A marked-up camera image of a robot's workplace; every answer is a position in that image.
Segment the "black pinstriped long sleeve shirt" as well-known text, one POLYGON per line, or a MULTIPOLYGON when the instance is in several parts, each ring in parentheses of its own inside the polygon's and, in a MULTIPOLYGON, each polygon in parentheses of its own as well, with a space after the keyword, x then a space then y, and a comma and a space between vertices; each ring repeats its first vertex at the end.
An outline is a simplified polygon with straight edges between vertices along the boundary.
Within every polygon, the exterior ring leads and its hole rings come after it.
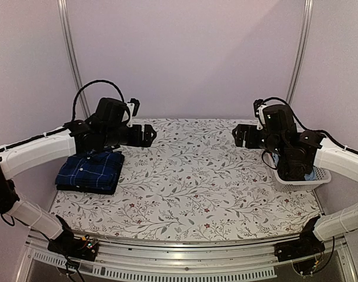
POLYGON ((301 166, 302 168, 300 170, 302 171, 302 174, 309 174, 313 169, 313 166, 307 159, 307 154, 304 149, 295 147, 284 148, 280 152, 279 157, 282 157, 283 162, 291 169, 294 169, 294 171, 296 171, 297 167, 301 166))

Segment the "aluminium frame post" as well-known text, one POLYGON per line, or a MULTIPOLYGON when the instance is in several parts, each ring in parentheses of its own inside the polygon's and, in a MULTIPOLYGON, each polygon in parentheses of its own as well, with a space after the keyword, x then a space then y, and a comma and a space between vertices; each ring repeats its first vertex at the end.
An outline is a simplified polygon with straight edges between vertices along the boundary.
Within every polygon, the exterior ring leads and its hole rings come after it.
POLYGON ((69 21, 67 1, 57 0, 57 3, 58 3, 59 17, 62 27, 65 48, 68 56, 69 66, 71 68, 76 90, 79 90, 82 87, 82 79, 79 72, 78 62, 76 59, 75 46, 73 43, 71 26, 69 21))
POLYGON ((305 0, 303 8, 303 18, 302 25, 299 32, 299 44, 297 47, 295 63, 290 78, 289 88, 286 95, 286 102, 292 104, 297 83, 299 81, 300 71, 303 65, 306 46, 309 38, 310 27, 312 23, 312 14, 313 14, 313 3, 314 0, 305 0))

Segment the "white plastic laundry basket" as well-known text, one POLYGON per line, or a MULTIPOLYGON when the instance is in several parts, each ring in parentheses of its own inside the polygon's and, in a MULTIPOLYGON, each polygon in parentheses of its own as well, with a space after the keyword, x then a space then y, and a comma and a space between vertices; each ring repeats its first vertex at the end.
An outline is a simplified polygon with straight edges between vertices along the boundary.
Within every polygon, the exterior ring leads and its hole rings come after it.
POLYGON ((273 170, 277 165, 275 161, 277 158, 272 157, 270 153, 265 153, 262 159, 267 166, 267 174, 271 178, 274 188, 279 192, 311 191, 329 183, 332 179, 328 170, 313 167, 312 172, 307 174, 304 180, 283 180, 279 177, 277 170, 273 170))

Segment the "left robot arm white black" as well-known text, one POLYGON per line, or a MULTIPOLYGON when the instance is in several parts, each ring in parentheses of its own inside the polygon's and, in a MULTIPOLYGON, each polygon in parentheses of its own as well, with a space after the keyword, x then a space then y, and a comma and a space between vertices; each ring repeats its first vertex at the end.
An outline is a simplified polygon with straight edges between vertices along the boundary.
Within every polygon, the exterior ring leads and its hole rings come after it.
POLYGON ((86 120, 72 119, 63 126, 11 145, 0 146, 0 214, 7 214, 55 240, 66 255, 78 250, 70 227, 35 203, 17 194, 12 179, 33 167, 63 157, 107 147, 149 147, 157 136, 151 125, 133 123, 139 101, 125 103, 102 98, 86 120))

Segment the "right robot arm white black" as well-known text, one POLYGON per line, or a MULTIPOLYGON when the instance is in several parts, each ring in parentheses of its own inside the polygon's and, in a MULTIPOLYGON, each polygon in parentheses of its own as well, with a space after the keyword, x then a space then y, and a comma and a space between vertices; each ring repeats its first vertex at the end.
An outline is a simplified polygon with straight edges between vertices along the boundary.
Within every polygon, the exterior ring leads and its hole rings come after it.
POLYGON ((232 130, 235 145, 277 155, 274 170, 281 179, 302 181, 318 167, 358 182, 357 151, 341 145, 325 130, 303 127, 287 104, 267 105, 259 99, 253 107, 257 124, 237 125, 232 130))

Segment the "floral patterned tablecloth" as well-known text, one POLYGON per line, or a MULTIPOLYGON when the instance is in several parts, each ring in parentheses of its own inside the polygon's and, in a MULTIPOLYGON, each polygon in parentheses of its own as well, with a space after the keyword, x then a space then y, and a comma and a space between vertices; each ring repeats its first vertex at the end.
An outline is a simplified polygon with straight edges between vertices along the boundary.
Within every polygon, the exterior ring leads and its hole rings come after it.
POLYGON ((51 213, 72 229, 163 241, 262 239, 299 233, 314 194, 279 192, 259 150, 235 146, 238 120, 150 119, 149 148, 124 147, 116 192, 58 192, 51 213))

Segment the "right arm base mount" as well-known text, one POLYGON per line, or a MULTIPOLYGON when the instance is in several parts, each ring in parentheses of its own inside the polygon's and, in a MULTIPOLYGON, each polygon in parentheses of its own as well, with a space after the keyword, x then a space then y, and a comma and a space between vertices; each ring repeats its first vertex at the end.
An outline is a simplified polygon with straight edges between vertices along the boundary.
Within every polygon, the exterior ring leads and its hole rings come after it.
POLYGON ((274 255, 279 262, 299 259, 325 251, 324 243, 313 233, 320 216, 310 219, 299 234, 299 238, 291 241, 276 243, 274 255))

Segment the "right aluminium frame post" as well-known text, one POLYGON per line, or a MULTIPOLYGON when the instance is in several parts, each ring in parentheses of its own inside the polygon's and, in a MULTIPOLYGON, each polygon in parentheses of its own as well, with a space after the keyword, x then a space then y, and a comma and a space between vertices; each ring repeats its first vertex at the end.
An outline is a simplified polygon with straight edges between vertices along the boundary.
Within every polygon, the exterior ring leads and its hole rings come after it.
POLYGON ((297 47, 295 63, 290 78, 289 88, 286 95, 286 102, 292 104, 297 83, 299 81, 300 71, 303 65, 306 46, 309 38, 310 27, 312 23, 312 14, 313 14, 313 3, 314 0, 305 0, 303 8, 303 18, 302 25, 299 32, 299 44, 297 47))

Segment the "light blue shirt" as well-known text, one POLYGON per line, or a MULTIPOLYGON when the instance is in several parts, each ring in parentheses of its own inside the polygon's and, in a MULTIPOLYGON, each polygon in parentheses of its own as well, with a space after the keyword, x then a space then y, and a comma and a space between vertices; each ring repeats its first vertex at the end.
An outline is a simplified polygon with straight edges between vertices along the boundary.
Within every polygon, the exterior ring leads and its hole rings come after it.
POLYGON ((314 181, 317 180, 314 169, 307 174, 302 174, 300 170, 302 167, 299 166, 294 169, 291 169, 286 163, 283 162, 283 158, 279 157, 277 154, 271 154, 275 169, 278 172, 279 177, 284 181, 314 181))

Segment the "left aluminium frame post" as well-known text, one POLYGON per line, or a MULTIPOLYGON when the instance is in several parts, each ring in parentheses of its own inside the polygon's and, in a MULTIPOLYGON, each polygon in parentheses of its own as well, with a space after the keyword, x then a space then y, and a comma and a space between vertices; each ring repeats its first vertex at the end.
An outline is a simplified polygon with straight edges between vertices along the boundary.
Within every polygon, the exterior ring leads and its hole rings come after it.
POLYGON ((78 62, 76 59, 75 46, 73 43, 71 26, 69 21, 67 1, 57 0, 57 3, 58 3, 59 17, 62 27, 65 48, 68 56, 69 66, 71 68, 76 90, 79 90, 82 87, 82 79, 79 72, 78 62))

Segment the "aluminium front rail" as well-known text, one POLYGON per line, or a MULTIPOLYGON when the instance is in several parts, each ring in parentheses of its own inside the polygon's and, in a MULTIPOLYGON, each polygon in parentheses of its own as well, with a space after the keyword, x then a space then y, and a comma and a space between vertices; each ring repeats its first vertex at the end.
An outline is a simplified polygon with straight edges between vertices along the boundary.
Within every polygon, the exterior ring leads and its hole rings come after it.
POLYGON ((101 237, 95 261, 67 265, 35 231, 25 242, 16 281, 358 281, 347 241, 336 237, 318 254, 319 272, 296 272, 310 257, 279 261, 277 243, 294 236, 212 242, 169 242, 101 237))

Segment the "folded blue plaid shirt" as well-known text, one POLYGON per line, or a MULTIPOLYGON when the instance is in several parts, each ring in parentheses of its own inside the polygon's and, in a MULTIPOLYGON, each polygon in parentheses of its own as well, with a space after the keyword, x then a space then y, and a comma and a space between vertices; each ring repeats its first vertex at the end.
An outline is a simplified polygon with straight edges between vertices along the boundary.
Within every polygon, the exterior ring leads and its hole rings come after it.
POLYGON ((60 168, 55 184, 76 189, 89 189, 92 193, 110 192, 116 188, 124 155, 121 152, 78 154, 67 158, 60 168))

